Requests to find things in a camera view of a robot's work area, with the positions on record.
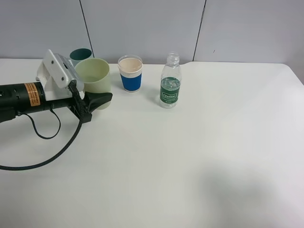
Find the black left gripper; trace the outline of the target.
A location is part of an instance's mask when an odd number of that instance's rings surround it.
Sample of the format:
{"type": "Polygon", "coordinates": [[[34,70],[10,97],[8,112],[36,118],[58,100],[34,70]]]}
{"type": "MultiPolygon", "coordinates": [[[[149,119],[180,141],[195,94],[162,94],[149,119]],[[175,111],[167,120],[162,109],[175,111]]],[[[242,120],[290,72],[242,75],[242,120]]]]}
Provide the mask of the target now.
{"type": "Polygon", "coordinates": [[[40,82],[11,84],[0,86],[0,121],[10,121],[16,116],[54,110],[68,107],[69,110],[83,123],[92,120],[94,110],[104,110],[110,104],[113,94],[85,92],[84,99],[76,89],[76,82],[68,85],[72,92],[71,98],[46,101],[42,84],[40,82]]]}

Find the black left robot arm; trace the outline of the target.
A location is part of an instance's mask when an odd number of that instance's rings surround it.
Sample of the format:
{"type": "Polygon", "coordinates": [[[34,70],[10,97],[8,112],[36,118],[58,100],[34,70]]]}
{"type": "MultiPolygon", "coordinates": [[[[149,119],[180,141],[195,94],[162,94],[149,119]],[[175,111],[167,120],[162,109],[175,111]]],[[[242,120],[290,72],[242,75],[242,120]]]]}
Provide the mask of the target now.
{"type": "Polygon", "coordinates": [[[85,92],[84,98],[47,101],[40,82],[0,86],[0,121],[10,121],[16,116],[67,107],[83,123],[92,120],[92,112],[110,102],[113,94],[85,92]]]}

